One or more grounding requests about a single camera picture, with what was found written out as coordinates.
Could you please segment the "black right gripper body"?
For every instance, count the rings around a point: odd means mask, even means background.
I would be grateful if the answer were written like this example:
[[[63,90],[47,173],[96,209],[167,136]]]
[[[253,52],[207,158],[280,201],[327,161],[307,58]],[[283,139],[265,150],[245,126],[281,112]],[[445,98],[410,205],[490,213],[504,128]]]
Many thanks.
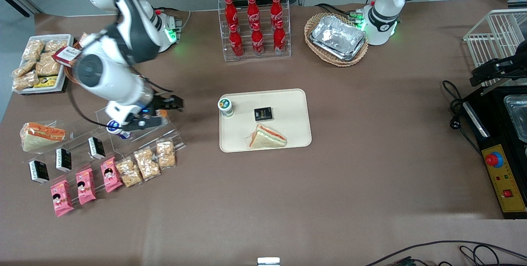
[[[138,118],[162,117],[165,118],[165,110],[156,110],[156,97],[138,113]]]

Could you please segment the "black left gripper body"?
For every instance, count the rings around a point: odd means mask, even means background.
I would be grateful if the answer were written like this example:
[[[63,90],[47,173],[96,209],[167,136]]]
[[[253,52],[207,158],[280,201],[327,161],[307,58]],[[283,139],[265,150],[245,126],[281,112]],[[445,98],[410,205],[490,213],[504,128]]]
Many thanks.
[[[482,78],[526,78],[527,54],[520,53],[504,59],[491,59],[480,65]]]

